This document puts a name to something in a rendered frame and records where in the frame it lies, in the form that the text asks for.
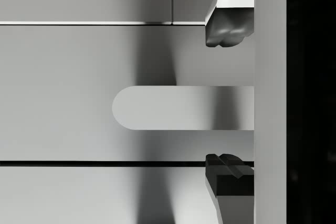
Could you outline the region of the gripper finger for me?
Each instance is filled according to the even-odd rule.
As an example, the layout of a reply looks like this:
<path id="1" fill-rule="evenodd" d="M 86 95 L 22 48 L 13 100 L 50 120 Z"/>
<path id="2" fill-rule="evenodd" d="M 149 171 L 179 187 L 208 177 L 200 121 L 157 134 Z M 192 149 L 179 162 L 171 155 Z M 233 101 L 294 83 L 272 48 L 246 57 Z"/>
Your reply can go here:
<path id="1" fill-rule="evenodd" d="M 254 169 L 232 154 L 208 154 L 205 176 L 218 224 L 254 224 Z"/>
<path id="2" fill-rule="evenodd" d="M 207 47 L 240 44 L 254 33 L 254 0 L 213 0 L 205 17 Z"/>

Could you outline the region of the white cabinet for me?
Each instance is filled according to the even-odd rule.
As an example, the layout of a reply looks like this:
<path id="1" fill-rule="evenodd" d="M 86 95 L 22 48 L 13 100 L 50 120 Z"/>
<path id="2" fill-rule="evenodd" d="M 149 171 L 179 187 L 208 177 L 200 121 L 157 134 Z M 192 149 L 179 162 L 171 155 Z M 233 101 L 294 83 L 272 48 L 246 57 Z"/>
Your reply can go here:
<path id="1" fill-rule="evenodd" d="M 255 38 L 212 0 L 0 0 L 0 224 L 218 224 L 196 167 L 254 158 Z"/>

